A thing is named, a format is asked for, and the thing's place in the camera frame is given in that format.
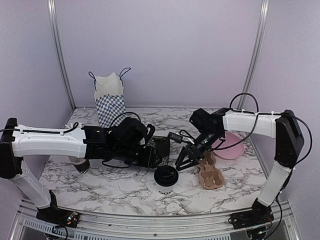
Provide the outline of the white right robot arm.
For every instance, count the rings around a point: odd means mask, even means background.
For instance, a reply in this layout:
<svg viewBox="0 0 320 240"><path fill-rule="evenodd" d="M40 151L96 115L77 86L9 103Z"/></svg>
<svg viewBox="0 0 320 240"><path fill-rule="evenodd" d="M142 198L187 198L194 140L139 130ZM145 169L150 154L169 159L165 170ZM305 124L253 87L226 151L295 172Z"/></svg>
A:
<svg viewBox="0 0 320 240"><path fill-rule="evenodd" d="M226 132L246 133L253 142L266 140L274 144L274 160L266 183L256 199L257 206L248 212L247 219L258 224L267 216L267 209L285 188L298 163L305 139L292 110L283 112L255 112L220 108L212 113L203 108L195 110L189 122L199 135L183 146L175 162L178 171L193 167L205 157L213 144Z"/></svg>

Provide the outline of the brown cardboard cup carrier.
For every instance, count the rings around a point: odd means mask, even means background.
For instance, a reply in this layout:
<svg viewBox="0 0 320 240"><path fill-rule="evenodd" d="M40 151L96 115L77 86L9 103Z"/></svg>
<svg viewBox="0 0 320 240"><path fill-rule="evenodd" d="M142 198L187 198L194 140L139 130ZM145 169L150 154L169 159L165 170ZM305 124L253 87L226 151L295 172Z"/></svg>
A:
<svg viewBox="0 0 320 240"><path fill-rule="evenodd" d="M204 158L199 161L198 179L200 185L205 190L215 190L221 188L225 179L222 172L216 168L217 160L212 152L206 151Z"/></svg>

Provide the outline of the blue checkered paper bag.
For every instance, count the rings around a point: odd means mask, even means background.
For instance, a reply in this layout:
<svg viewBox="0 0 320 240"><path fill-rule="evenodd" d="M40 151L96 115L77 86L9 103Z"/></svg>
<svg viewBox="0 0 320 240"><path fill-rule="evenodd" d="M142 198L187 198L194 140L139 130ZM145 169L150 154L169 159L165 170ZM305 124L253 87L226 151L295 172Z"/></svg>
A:
<svg viewBox="0 0 320 240"><path fill-rule="evenodd" d="M97 76L91 71L88 73L93 78L94 99L100 127L117 126L125 118L126 107L122 77L130 70L130 67L125 67L119 74L113 72L108 76Z"/></svg>

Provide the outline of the white paper coffee cup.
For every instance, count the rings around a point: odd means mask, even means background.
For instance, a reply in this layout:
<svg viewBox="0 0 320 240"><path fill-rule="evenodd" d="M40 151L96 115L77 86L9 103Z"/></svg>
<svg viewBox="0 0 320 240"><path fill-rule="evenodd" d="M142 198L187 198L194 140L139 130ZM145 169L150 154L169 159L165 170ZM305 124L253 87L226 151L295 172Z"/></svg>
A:
<svg viewBox="0 0 320 240"><path fill-rule="evenodd" d="M163 195L168 195L174 190L174 187L178 182L178 179L179 178L177 175L172 175L172 176L155 175L154 176L157 191Z"/></svg>

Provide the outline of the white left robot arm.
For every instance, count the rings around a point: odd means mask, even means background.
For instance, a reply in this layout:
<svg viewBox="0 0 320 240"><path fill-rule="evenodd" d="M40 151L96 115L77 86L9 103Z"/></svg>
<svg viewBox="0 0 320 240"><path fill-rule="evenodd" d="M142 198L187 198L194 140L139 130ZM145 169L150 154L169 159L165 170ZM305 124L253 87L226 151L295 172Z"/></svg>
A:
<svg viewBox="0 0 320 240"><path fill-rule="evenodd" d="M51 222L58 223L63 211L57 207L55 195L30 171L25 156L68 156L79 159L80 165L87 160L117 158L146 167L151 150L147 143L154 132L152 124L144 125L132 117L110 128L75 123L70 129L29 127L9 118L1 130L0 177L13 182Z"/></svg>

